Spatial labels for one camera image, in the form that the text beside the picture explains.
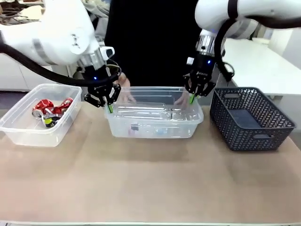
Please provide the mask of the person's right hand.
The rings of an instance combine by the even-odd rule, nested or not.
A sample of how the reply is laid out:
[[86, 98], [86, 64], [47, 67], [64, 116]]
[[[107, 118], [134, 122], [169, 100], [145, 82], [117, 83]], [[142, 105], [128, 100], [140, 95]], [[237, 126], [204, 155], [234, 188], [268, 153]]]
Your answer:
[[130, 92], [130, 87], [131, 87], [130, 81], [124, 73], [121, 73], [121, 75], [119, 76], [118, 84], [121, 86], [121, 92], [119, 94], [118, 101], [123, 103], [125, 102], [135, 103], [136, 100], [134, 99], [134, 97], [131, 95]]

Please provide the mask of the person's left hand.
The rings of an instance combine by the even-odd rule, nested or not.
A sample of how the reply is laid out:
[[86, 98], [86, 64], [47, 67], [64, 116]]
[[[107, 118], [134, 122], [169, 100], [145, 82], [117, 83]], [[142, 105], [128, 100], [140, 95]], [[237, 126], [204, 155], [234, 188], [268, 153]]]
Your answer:
[[189, 98], [190, 98], [189, 93], [183, 92], [182, 95], [180, 96], [180, 98], [177, 99], [174, 104], [180, 105], [181, 107], [185, 108], [185, 107], [187, 107], [187, 104], [189, 103]]

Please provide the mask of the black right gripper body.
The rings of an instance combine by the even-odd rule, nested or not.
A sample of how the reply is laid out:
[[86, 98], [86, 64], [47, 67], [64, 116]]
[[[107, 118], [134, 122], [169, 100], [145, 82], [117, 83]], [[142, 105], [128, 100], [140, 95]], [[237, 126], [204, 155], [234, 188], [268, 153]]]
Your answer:
[[215, 67], [215, 58], [212, 55], [197, 53], [195, 55], [192, 70], [190, 72], [191, 82], [208, 82], [212, 78]]

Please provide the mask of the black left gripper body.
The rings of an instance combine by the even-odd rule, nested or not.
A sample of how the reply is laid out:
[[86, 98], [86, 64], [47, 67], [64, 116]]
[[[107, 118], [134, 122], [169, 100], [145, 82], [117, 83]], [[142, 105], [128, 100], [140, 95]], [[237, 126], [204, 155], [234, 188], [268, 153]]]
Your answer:
[[118, 80], [118, 65], [103, 65], [97, 70], [93, 66], [85, 67], [83, 78], [92, 82], [87, 86], [88, 94], [110, 94], [116, 86], [114, 82]]

